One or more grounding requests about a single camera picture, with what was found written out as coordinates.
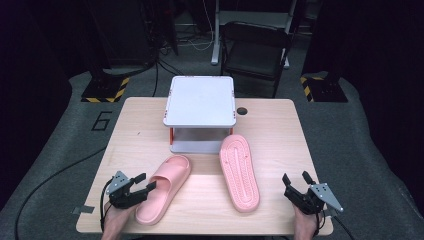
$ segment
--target yellow and black hazard tape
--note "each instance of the yellow and black hazard tape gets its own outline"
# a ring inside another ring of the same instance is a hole
[[[121,86],[119,87],[118,92],[114,97],[111,98],[96,98],[96,97],[87,97],[87,98],[81,98],[81,102],[118,102],[122,95],[124,94],[125,88],[127,87],[128,82],[130,81],[129,78],[126,78],[122,81]]]
[[[308,99],[308,102],[314,102],[314,97],[312,96],[311,89],[308,85],[308,79],[310,80],[324,80],[321,77],[301,77],[300,82],[303,86],[303,91],[305,92],[306,98]]]

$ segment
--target gray floor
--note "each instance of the gray floor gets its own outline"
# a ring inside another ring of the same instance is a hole
[[[299,77],[308,43],[308,37],[296,37],[289,54],[290,69],[283,73],[277,98],[294,101],[319,179],[330,185],[345,209],[340,220],[356,239],[424,239],[424,220],[416,211],[402,181],[388,169],[370,139],[356,90],[342,79],[340,84],[348,103],[307,102]],[[161,54],[161,59],[185,75],[219,75],[219,67],[210,64],[212,47],[199,50],[207,45],[196,45],[196,49],[191,43],[181,44],[187,46],[179,47],[179,56],[170,52],[167,55]],[[112,72],[128,70],[114,69]],[[159,68],[155,97],[167,96],[172,77],[173,74]],[[70,79],[73,96],[68,109],[42,153],[0,213],[1,239],[14,238],[18,210],[31,191],[59,170],[103,149],[125,99],[152,96],[155,79],[155,68],[131,77],[122,99],[117,103],[80,102],[90,75],[84,73]],[[251,89],[238,78],[236,90],[249,92]],[[270,93],[271,88],[263,89],[262,94]],[[236,97],[254,96],[238,92]],[[111,112],[103,115],[110,119],[106,130],[91,131],[101,112]],[[71,212],[84,204],[102,156],[103,151],[58,174],[40,187],[22,211],[19,237],[100,239],[98,234],[78,233],[75,229],[78,215]],[[333,224],[334,232],[318,239],[349,239],[337,222]]]

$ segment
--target wooden table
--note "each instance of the wooden table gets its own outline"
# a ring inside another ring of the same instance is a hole
[[[77,230],[100,233],[99,199],[105,183],[120,170],[132,178],[145,172],[149,178],[172,153],[169,129],[162,119],[166,98],[128,98],[116,123],[85,205],[94,206],[92,214],[81,213]],[[162,220],[154,226],[129,220],[125,232],[144,234],[219,234],[219,235],[292,235],[294,212],[284,196],[284,173],[292,186],[306,192],[302,172],[318,181],[291,100],[236,99],[235,134],[249,142],[260,204],[252,213],[239,213],[232,205],[217,154],[185,154],[193,169]],[[131,192],[144,188],[147,180],[134,185]],[[333,231],[330,219],[320,235]]]

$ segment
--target pink slipper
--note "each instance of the pink slipper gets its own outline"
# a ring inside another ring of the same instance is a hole
[[[156,188],[137,207],[137,222],[144,225],[159,222],[190,172],[191,164],[185,156],[173,155],[166,159],[149,180],[149,183],[156,181]]]
[[[246,139],[229,135],[222,142],[219,157],[234,207],[239,212],[254,211],[259,205],[259,190]]]

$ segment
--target white box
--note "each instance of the white box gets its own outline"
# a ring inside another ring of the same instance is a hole
[[[174,153],[219,153],[236,124],[234,83],[227,76],[172,79],[163,118]]]

